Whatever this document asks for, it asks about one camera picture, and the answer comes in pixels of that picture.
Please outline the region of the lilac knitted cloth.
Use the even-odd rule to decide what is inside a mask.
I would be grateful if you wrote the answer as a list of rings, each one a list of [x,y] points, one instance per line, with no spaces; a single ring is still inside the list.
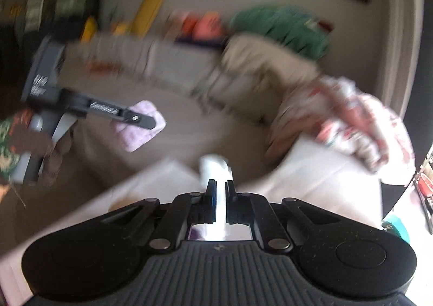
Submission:
[[[163,131],[167,123],[162,114],[157,110],[156,106],[150,101],[140,101],[131,106],[130,110],[139,114],[151,116],[156,122],[156,126],[153,129],[144,129],[138,126],[127,125],[115,121],[111,122],[114,133],[116,134],[121,147],[126,152],[132,153]]]

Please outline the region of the floral pink blanket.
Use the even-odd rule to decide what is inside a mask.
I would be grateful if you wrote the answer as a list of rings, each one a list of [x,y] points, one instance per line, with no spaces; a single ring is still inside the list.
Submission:
[[[350,79],[321,76],[287,93],[270,127],[267,159],[282,159],[301,134],[356,157],[386,184],[403,185],[415,171],[402,119]]]

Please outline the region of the cream blanket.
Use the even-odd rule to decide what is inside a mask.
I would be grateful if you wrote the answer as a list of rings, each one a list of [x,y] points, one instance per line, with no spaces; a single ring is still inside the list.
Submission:
[[[259,35],[232,36],[222,53],[222,69],[257,79],[258,86],[279,92],[307,84],[321,75],[316,62]]]

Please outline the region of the green plush cushion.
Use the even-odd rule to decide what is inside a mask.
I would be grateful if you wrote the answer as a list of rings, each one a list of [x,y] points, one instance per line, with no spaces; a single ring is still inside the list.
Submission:
[[[268,38],[310,60],[320,60],[329,50],[332,25],[296,8],[257,5],[236,13],[230,29]]]

